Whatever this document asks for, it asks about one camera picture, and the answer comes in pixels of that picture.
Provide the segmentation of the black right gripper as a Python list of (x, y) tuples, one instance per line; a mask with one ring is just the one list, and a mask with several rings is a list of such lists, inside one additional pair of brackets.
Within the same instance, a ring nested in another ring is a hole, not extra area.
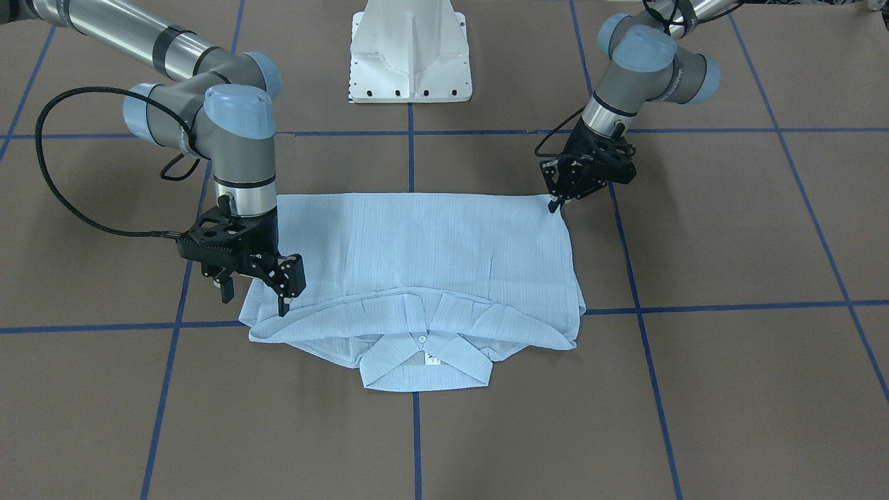
[(212, 208), (190, 230), (175, 238), (180, 256), (200, 265), (214, 279), (220, 301), (235, 296), (232, 274), (254, 276), (277, 298), (277, 316), (285, 317), (291, 303), (307, 287), (301, 254), (279, 253), (279, 210), (241, 217)]

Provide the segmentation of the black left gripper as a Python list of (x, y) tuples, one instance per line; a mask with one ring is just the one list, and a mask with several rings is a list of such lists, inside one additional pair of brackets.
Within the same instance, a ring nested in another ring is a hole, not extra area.
[(626, 142), (626, 127), (619, 124), (610, 136), (577, 124), (564, 149), (542, 154), (542, 176), (549, 191), (547, 209), (560, 210), (565, 202), (584, 199), (611, 183), (626, 185), (635, 179), (635, 147)]

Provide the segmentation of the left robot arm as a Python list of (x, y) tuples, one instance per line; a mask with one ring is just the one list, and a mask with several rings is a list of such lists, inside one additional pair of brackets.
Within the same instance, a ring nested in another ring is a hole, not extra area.
[(566, 203), (635, 178), (635, 147), (626, 130), (648, 102), (698, 104), (720, 87), (721, 69), (711, 58), (690, 53), (679, 40), (699, 26), (740, 8), (740, 1), (645, 1), (635, 15), (610, 16), (597, 45), (608, 66), (590, 100), (570, 120), (564, 149), (536, 149), (540, 171), (556, 212)]

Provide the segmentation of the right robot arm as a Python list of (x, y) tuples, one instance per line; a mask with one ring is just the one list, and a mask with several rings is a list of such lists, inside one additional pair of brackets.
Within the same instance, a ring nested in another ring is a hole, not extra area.
[[(231, 53), (194, 31), (125, 1), (3, 1), (2, 22), (42, 20), (104, 42), (153, 67), (171, 85), (141, 83), (130, 90), (80, 87), (52, 98), (35, 124), (35, 151), (51, 193), (73, 215), (100, 231), (128, 238), (166, 238), (181, 258), (199, 263), (220, 290), (234, 297), (232, 276), (261, 281), (277, 298), (277, 313), (305, 289), (299, 254), (279, 252), (273, 100), (279, 69), (262, 53)], [(187, 231), (123, 231), (81, 213), (56, 187), (44, 157), (42, 128), (55, 106), (80, 94), (123, 96), (129, 131), (175, 149), (177, 160), (212, 163), (216, 205)]]

